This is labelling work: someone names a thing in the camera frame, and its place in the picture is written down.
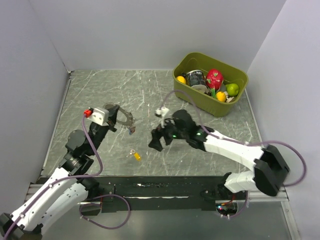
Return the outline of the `metal disc keyring with rings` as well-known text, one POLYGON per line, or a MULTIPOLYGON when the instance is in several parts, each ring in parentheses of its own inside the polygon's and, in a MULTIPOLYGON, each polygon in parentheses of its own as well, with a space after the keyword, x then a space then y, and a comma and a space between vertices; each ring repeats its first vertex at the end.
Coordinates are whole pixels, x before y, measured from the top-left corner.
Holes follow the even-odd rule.
POLYGON ((121 125, 122 128, 134 129, 135 118, 131 112, 123 109, 118 104, 111 103, 111 102, 105 103, 103 105, 103 108, 110 112, 111 109, 115 108, 116 106, 118 106, 117 119, 116 119, 117 124, 121 125))

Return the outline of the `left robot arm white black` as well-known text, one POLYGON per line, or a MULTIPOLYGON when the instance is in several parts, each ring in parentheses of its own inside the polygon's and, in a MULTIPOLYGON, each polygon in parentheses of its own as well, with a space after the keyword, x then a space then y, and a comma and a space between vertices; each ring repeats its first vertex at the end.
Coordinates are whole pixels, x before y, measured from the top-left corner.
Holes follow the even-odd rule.
POLYGON ((96 174, 86 172, 94 162, 90 157, 98 154, 107 132, 116 132, 119 109, 119 105, 114 105, 84 111, 82 118, 91 122, 89 128, 69 134, 67 152, 48 180, 18 209, 1 214, 0 234, 5 240, 40 240, 73 206, 98 197, 96 174))

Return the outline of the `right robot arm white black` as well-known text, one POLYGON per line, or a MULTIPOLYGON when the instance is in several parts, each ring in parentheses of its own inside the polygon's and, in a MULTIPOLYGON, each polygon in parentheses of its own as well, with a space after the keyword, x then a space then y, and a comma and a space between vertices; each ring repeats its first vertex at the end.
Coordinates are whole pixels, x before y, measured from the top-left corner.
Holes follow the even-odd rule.
POLYGON ((150 148, 162 151, 161 138, 164 138, 166 145, 173 140, 185 140, 194 149, 218 154, 245 166, 245 172, 224 175, 218 187, 223 199, 230 199, 241 191, 259 190, 271 197, 278 194, 290 168, 274 145, 262 147, 241 144, 210 127, 197 125, 184 109, 177 110, 172 117, 168 117, 168 113, 166 107, 155 111, 161 122, 151 131, 150 148))

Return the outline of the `yellow tag key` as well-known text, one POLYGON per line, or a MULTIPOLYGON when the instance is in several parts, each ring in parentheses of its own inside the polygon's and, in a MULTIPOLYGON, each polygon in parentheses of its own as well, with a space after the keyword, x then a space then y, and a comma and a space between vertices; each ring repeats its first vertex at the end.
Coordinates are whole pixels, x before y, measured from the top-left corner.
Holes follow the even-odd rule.
POLYGON ((137 161, 141 160, 141 156, 134 149, 131 149, 126 157, 134 157, 137 161))

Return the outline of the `yellow lemon toy left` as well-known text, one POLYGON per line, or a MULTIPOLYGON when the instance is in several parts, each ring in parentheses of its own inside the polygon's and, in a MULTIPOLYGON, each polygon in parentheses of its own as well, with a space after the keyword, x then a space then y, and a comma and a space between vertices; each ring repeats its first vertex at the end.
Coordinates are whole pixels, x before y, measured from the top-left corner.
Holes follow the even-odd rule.
POLYGON ((182 76, 182 75, 177 76, 176 80, 179 81, 182 84, 185 84, 185 85, 187 84, 186 78, 184 76, 182 76))

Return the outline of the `yellow lemon toy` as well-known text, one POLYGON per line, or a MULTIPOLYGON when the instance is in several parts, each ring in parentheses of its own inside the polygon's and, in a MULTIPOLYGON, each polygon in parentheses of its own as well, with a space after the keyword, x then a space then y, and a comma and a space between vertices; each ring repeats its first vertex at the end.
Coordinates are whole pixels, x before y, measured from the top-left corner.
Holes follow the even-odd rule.
POLYGON ((179 81, 182 84, 185 84, 185 85, 187 84, 186 78, 184 76, 182 76, 182 75, 177 76, 176 80, 179 81))
POLYGON ((222 103, 225 103, 227 100, 226 94, 222 91, 217 92, 215 96, 216 96, 216 99, 222 103))

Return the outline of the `black printed cup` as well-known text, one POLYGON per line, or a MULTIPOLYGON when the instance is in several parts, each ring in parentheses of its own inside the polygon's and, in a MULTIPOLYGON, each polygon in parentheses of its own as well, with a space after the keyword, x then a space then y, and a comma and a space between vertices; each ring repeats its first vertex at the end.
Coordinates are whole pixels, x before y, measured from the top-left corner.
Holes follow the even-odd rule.
POLYGON ((186 83, 188 86, 201 93, 208 93, 206 79, 201 70, 192 70, 186 73, 186 83))

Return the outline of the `yellow lemon toy right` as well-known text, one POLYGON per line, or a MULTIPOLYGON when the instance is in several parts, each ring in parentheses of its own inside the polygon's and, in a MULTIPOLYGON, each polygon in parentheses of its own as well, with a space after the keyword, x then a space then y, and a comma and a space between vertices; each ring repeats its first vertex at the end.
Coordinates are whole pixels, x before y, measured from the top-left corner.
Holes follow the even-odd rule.
POLYGON ((222 103, 225 103, 227 100, 226 94, 222 91, 217 92, 215 96, 216 96, 216 99, 222 103))

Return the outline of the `olive green plastic bin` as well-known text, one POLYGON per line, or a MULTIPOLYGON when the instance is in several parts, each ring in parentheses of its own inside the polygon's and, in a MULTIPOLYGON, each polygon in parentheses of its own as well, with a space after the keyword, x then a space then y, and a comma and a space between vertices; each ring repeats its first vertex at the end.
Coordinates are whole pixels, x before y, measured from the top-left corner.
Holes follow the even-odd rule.
POLYGON ((247 74, 200 52, 187 54, 172 72, 175 95, 215 117, 226 116, 249 82, 247 74))

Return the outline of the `red dragon fruit toy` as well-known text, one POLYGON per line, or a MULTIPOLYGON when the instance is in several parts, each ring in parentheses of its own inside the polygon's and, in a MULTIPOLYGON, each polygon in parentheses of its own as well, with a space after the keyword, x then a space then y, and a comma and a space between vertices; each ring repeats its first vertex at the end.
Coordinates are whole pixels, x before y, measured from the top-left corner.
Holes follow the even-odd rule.
POLYGON ((220 89, 223 82, 224 77, 219 70, 214 68, 209 70, 205 78, 205 83, 210 90, 217 92, 220 89))

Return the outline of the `green pear toy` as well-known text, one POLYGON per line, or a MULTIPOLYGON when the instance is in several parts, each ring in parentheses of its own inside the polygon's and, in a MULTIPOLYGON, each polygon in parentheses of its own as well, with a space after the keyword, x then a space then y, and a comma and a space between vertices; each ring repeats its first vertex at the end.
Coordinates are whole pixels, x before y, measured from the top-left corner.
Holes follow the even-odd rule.
POLYGON ((236 97, 239 94, 240 87, 236 83, 227 84, 225 87, 230 97, 236 97))

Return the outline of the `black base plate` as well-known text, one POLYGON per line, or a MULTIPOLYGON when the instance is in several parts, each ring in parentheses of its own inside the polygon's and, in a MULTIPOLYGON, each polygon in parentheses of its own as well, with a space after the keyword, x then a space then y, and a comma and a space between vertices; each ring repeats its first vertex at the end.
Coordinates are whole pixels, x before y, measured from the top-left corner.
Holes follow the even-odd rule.
POLYGON ((100 203, 102 213, 117 211, 215 211, 217 202, 242 201, 242 190, 231 193, 222 176, 99 176, 87 203, 100 203))

